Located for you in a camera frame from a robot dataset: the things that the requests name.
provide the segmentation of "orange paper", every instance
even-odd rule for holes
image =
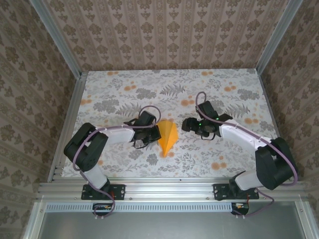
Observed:
[[[163,149],[163,155],[166,157],[169,150],[178,140],[177,127],[175,123],[168,120],[163,120],[157,123],[161,138],[158,140],[161,148]]]

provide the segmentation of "wall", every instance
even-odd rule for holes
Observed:
[[[319,1],[304,0],[262,73],[279,131],[319,216]]]
[[[0,238],[19,238],[47,179],[75,79],[27,0],[0,1]]]
[[[82,71],[254,68],[287,0],[45,0]]]

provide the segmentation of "metal floor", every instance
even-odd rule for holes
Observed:
[[[251,212],[264,203],[251,203]],[[277,202],[263,213],[45,213],[39,239],[304,239],[295,203]]]

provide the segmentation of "floral tablecloth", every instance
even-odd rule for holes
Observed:
[[[143,149],[132,143],[106,145],[98,164],[107,176],[229,177],[255,168],[254,155],[236,143],[219,137],[204,141],[181,130],[185,118],[197,117],[194,103],[200,91],[219,114],[227,113],[264,136],[277,136],[255,69],[89,72],[74,133],[85,122],[120,125],[136,118],[141,107],[156,105],[162,118],[176,123],[176,144],[167,157],[157,142]],[[68,159],[63,176],[79,176]]]

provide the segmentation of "gray leaf pattern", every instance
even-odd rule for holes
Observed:
[[[195,97],[200,91],[206,91],[207,100],[219,114],[229,114],[267,137],[276,136],[255,69],[89,72],[73,133],[85,122],[95,127],[121,125],[137,118],[142,107],[155,105],[160,108],[162,119],[176,123],[178,141],[166,157],[157,142],[143,149],[135,149],[129,142],[106,145],[100,158],[105,175],[222,177],[254,169],[254,157],[236,143],[219,137],[202,141],[193,132],[181,130],[185,118],[197,117]],[[146,110],[158,117],[155,109]],[[4,125],[0,129],[1,137],[16,140],[12,128]],[[63,176],[80,176],[69,160]],[[16,182],[21,186],[30,183],[18,175]]]

